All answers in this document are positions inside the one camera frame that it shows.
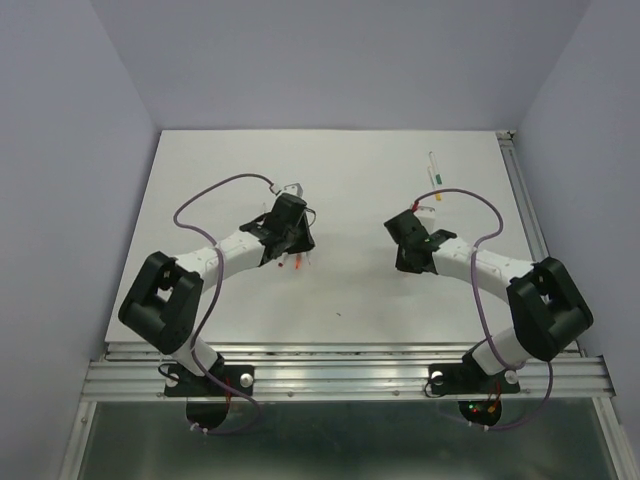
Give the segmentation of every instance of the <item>gray wall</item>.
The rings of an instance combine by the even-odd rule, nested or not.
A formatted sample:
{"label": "gray wall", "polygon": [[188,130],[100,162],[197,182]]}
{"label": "gray wall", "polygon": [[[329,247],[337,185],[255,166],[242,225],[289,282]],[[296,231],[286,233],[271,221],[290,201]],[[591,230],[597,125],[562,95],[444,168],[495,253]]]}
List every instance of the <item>gray wall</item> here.
{"label": "gray wall", "polygon": [[589,0],[92,0],[163,128],[513,128]]}
{"label": "gray wall", "polygon": [[549,250],[595,315],[616,406],[640,452],[640,2],[595,0],[519,128]]}
{"label": "gray wall", "polygon": [[86,0],[0,1],[0,478],[54,478],[155,128]]}

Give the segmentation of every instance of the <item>black mounting bracket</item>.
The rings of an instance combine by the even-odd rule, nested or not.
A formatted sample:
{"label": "black mounting bracket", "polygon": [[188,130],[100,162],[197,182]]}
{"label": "black mounting bracket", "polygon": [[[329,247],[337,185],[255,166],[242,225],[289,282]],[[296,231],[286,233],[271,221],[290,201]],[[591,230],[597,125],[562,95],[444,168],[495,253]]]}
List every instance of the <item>black mounting bracket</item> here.
{"label": "black mounting bracket", "polygon": [[496,393],[496,384],[502,394],[520,393],[520,384],[509,383],[505,371],[496,375],[480,378],[473,369],[463,363],[435,363],[429,365],[429,379],[425,386],[430,387],[428,396],[472,395]]}
{"label": "black mounting bracket", "polygon": [[[226,392],[218,385],[214,384],[207,377],[196,377],[189,370],[179,364],[172,364],[167,369],[167,373],[172,377],[178,377],[177,385],[170,387],[165,385],[164,395],[171,398],[197,398],[197,397],[224,397]],[[255,367],[253,365],[225,365],[224,370],[218,379],[239,392],[246,395],[253,395],[253,385],[243,387],[240,383],[240,377],[248,373],[254,378]]]}

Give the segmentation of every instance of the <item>screw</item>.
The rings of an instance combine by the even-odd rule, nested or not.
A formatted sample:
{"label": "screw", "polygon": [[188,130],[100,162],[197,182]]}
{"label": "screw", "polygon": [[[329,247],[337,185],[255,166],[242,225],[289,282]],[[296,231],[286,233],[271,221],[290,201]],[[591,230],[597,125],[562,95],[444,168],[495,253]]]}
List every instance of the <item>screw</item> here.
{"label": "screw", "polygon": [[518,374],[513,370],[507,370],[504,373],[504,379],[509,385],[515,385],[516,383],[518,383]]}
{"label": "screw", "polygon": [[244,388],[248,388],[253,385],[253,377],[248,373],[243,373],[240,375],[240,385]]}

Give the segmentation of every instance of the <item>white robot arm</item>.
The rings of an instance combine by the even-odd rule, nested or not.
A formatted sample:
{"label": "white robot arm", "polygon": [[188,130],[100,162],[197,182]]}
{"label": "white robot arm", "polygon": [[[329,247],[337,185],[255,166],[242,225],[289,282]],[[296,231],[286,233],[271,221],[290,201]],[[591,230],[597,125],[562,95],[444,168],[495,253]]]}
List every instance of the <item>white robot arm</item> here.
{"label": "white robot arm", "polygon": [[[224,258],[223,278],[261,267],[284,253],[313,249],[307,209],[302,198],[285,189],[270,212],[219,242],[216,248]],[[191,342],[200,297],[216,285],[218,273],[218,255],[212,246],[175,257],[156,252],[140,269],[118,318],[190,373],[203,376],[193,360]],[[168,298],[161,291],[168,292]],[[193,348],[210,373],[215,375],[213,370],[222,368],[222,357],[202,339],[197,338]]]}
{"label": "white robot arm", "polygon": [[[396,268],[471,283],[473,246],[446,230],[429,234],[433,218],[425,213],[406,210],[385,223],[398,245]],[[533,263],[480,250],[476,271],[478,287],[504,300],[511,309],[513,327],[492,337],[497,353],[508,365],[517,366],[530,358],[550,361],[593,323],[575,283],[554,258]],[[462,364],[430,366],[436,367],[444,378],[434,390],[442,394],[485,392],[505,370],[486,339],[464,355]]]}

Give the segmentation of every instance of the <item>white table surface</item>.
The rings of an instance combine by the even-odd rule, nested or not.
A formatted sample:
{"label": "white table surface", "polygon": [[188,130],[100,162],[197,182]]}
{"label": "white table surface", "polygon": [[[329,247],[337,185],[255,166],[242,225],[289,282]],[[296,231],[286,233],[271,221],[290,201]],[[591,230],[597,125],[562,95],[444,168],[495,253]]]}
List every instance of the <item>white table surface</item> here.
{"label": "white table surface", "polygon": [[[117,311],[144,259],[206,245],[171,221],[187,198],[240,172],[262,173],[280,185],[300,182],[318,212],[311,264],[275,262],[223,285],[205,327],[209,342],[475,342],[482,338],[468,284],[394,268],[396,247],[383,222],[431,189],[428,152],[437,155],[445,187],[484,195],[501,211],[504,233],[486,242],[497,253],[530,259],[498,142],[492,132],[419,131],[164,131],[118,290],[106,340],[141,339]],[[218,240],[271,208],[266,184],[244,179],[202,198],[183,219]],[[472,242],[493,231],[483,204],[458,194],[430,200],[436,228]],[[211,299],[205,294],[201,315]],[[493,332],[511,325],[508,307],[483,295]]]}

